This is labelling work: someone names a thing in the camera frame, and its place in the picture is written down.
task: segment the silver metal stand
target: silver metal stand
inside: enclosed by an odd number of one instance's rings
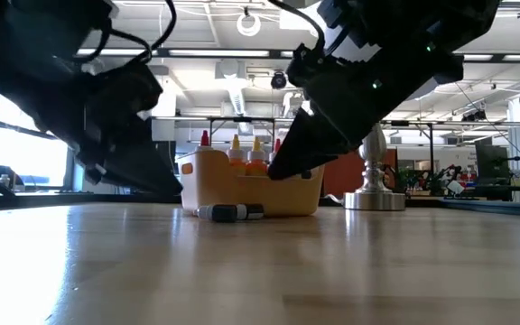
[[[380,124],[376,124],[358,148],[365,160],[364,184],[356,192],[344,193],[345,209],[399,211],[404,210],[404,194],[387,189],[383,183],[385,176],[378,167],[386,154],[386,140]]]

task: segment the metal lamp base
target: metal lamp base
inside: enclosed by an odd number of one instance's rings
[[[398,193],[344,193],[344,209],[402,211],[404,202],[404,194]]]

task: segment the black cable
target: black cable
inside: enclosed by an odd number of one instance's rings
[[[294,8],[293,6],[285,4],[278,0],[268,0],[268,2],[271,3],[272,5],[277,6],[278,8],[280,8],[284,11],[287,11],[291,14],[295,14],[295,15],[301,17],[303,20],[305,20],[309,24],[311,24],[312,27],[314,27],[314,29],[316,30],[316,33],[318,34],[318,40],[316,41],[316,45],[314,45],[314,50],[319,51],[319,52],[324,52],[324,32],[312,18],[310,18],[307,14],[303,13],[302,11]]]
[[[332,44],[326,49],[325,54],[331,55],[341,44],[346,40],[348,34],[350,33],[349,28],[343,28],[342,31],[336,36],[336,39],[332,42]]]
[[[150,48],[150,44],[148,44],[148,42],[146,42],[143,39],[141,39],[137,36],[134,36],[130,33],[118,31],[117,29],[113,29],[113,28],[110,33],[116,37],[123,38],[123,39],[131,41],[131,42],[136,42],[145,47],[145,52],[139,54],[138,56],[136,56],[135,58],[130,60],[130,62],[128,62],[128,63],[131,63],[132,61],[136,61],[136,59],[138,59],[138,58],[139,58],[139,60],[145,60],[146,62],[152,59],[152,49]]]
[[[112,20],[108,18],[106,20],[104,26],[101,29],[101,38],[99,39],[99,44],[97,45],[96,50],[93,53],[89,54],[88,56],[71,58],[71,59],[69,59],[69,61],[74,62],[74,63],[83,64],[83,63],[88,63],[88,62],[91,62],[91,61],[97,59],[98,56],[101,54],[101,52],[106,48],[107,41],[109,40],[109,35],[111,34],[111,31],[112,31]]]
[[[172,34],[173,28],[176,26],[176,21],[178,20],[178,15],[176,14],[176,7],[173,5],[173,1],[165,1],[168,7],[170,8],[170,23],[168,23],[168,27],[166,27],[166,30],[163,32],[162,36],[160,36],[160,38],[152,44],[152,51],[158,50],[160,46],[162,46],[162,44],[166,42],[168,37],[170,37],[170,35]]]
[[[162,46],[162,44],[166,42],[166,40],[168,40],[168,38],[172,34],[173,29],[176,26],[176,21],[178,20],[178,14],[176,13],[176,7],[173,5],[173,1],[165,1],[168,5],[168,8],[170,8],[170,23],[168,23],[168,27],[166,27],[166,30],[163,31],[163,34],[160,36],[160,38],[158,38],[147,51],[144,51],[140,55],[131,59],[129,62],[127,62],[127,64],[132,64],[139,60],[143,60],[146,63],[149,62],[152,59],[152,51],[157,51],[160,48],[160,46]]]

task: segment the wooden table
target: wooden table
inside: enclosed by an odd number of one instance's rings
[[[0,211],[0,324],[520,324],[520,217]]]

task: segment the window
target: window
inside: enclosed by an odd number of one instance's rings
[[[14,102],[3,96],[0,96],[0,122],[39,131],[30,116],[25,114]]]
[[[63,186],[68,146],[60,140],[0,127],[0,165],[17,172],[25,185]]]

